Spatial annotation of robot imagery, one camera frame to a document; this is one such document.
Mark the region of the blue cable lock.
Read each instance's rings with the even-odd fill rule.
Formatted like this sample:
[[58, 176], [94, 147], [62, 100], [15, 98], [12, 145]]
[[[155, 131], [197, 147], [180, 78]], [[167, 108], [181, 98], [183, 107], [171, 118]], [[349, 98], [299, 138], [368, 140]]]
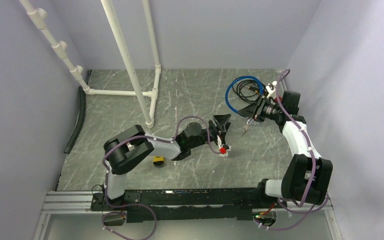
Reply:
[[[248, 89], [248, 86], [258, 86], [259, 87], [259, 90], [260, 90], [260, 94], [256, 94], [253, 92], [253, 94], [250, 94], [250, 95], [245, 95], [244, 93], [242, 93], [242, 90], [243, 88], [247, 88]], [[235, 109], [230, 103], [229, 103], [229, 92], [231, 90], [233, 90], [233, 92], [235, 93], [235, 95], [237, 97], [239, 97], [240, 100], [242, 100], [243, 102], [245, 103], [248, 103], [248, 104], [251, 104], [253, 102], [256, 101], [256, 99], [254, 101], [251, 101], [250, 98], [251, 97], [255, 97], [255, 96], [260, 96], [260, 95], [264, 95], [266, 93], [266, 90], [265, 90], [265, 87], [266, 85], [263, 84], [257, 77], [255, 76], [251, 76], [251, 75], [244, 75], [244, 76], [239, 76], [237, 77], [236, 79], [234, 79], [232, 81], [232, 83], [227, 87], [226, 89], [226, 92], [225, 92], [225, 103], [227, 105], [227, 107], [232, 110], [235, 114], [239, 115], [238, 114], [238, 110]]]

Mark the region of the yellow padlock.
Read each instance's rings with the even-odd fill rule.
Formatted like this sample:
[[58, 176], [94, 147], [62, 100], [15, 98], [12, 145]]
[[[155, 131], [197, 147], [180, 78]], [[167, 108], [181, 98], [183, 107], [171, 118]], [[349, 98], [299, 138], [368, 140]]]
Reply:
[[163, 167], [165, 164], [165, 158], [162, 156], [154, 156], [152, 163], [157, 168]]

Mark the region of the small keys of blue lock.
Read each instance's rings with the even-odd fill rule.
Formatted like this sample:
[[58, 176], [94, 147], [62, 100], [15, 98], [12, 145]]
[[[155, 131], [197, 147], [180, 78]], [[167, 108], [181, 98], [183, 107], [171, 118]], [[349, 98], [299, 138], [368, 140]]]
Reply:
[[245, 133], [248, 131], [248, 129], [249, 129], [249, 125], [245, 125], [243, 130], [242, 130], [241, 137], [243, 137], [245, 135]]

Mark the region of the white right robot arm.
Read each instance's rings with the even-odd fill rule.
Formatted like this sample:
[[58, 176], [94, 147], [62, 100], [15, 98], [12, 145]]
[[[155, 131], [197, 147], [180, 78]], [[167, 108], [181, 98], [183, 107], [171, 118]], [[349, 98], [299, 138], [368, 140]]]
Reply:
[[256, 203], [269, 207], [275, 199], [321, 205], [326, 198], [333, 164], [317, 152], [307, 132], [306, 120], [299, 115], [298, 92], [285, 91], [277, 103], [264, 96], [238, 110], [238, 114], [255, 122], [274, 121], [285, 137], [292, 155], [280, 180], [263, 179], [255, 194]]

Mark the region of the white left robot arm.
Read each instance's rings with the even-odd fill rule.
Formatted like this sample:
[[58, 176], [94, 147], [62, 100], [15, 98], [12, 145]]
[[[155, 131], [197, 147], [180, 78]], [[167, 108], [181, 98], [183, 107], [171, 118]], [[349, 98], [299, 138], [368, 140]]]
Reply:
[[172, 138], [152, 135], [136, 124], [108, 140], [103, 146], [102, 161], [106, 168], [104, 204], [111, 210], [123, 205], [127, 173], [148, 156], [180, 161], [189, 157], [192, 149], [215, 143], [217, 149], [210, 150], [227, 157], [231, 150], [226, 143], [230, 118], [231, 114], [214, 115], [209, 121], [201, 118], [199, 122], [190, 122], [182, 131], [176, 129]]

